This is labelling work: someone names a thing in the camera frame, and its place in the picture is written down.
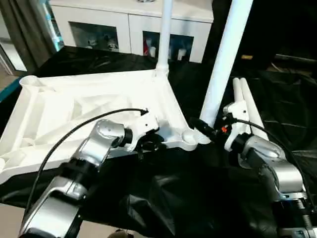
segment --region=white cabinet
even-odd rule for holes
[[[50,1],[65,45],[137,55],[151,52],[156,56],[162,2]],[[174,0],[170,40],[173,60],[202,61],[213,22],[211,2]]]

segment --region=black plastic sheet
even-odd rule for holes
[[[155,64],[146,57],[65,47],[36,75],[141,70]],[[186,119],[199,116],[210,74],[210,65],[170,64],[170,84]],[[299,74],[265,71],[232,75],[247,78],[266,129],[294,152],[315,195],[316,81]],[[17,96],[18,91],[0,103],[1,120],[8,118]],[[222,104],[232,101],[229,83]],[[253,171],[231,166],[232,158],[220,145],[209,144],[193,152],[146,153],[141,161],[135,155],[108,160],[83,206],[83,216],[149,237],[276,237],[264,187]],[[44,172],[37,196],[57,173]],[[24,207],[34,178],[30,173],[0,185],[1,202]]]

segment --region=glass cabinet door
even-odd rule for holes
[[[158,57],[159,37],[157,32],[143,31],[143,55]],[[169,60],[189,61],[192,51],[194,37],[182,35],[170,35]]]
[[[81,22],[69,24],[77,47],[119,52],[115,27]]]
[[[128,15],[52,5],[66,46],[131,53]]]

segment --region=orange light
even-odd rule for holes
[[[228,131],[228,129],[226,127],[224,127],[224,126],[221,128],[221,130],[222,130],[223,133],[227,133],[227,131]]]

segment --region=white furniture piece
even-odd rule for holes
[[[89,118],[122,108],[148,109],[158,119],[159,134],[168,148],[194,150],[197,143],[182,114],[166,75],[155,70],[85,74],[20,80],[22,91],[0,139],[0,184],[11,176],[37,171],[52,146]],[[107,119],[129,125],[139,113],[118,113]],[[45,169],[66,162],[85,139],[92,122],[70,136]],[[124,156],[126,149],[110,157]]]
[[[201,62],[211,24],[212,0],[176,0],[171,35],[191,37],[189,61]],[[68,46],[76,45],[73,22],[115,27],[119,52],[144,54],[144,32],[160,32],[163,0],[51,0],[59,30]]]

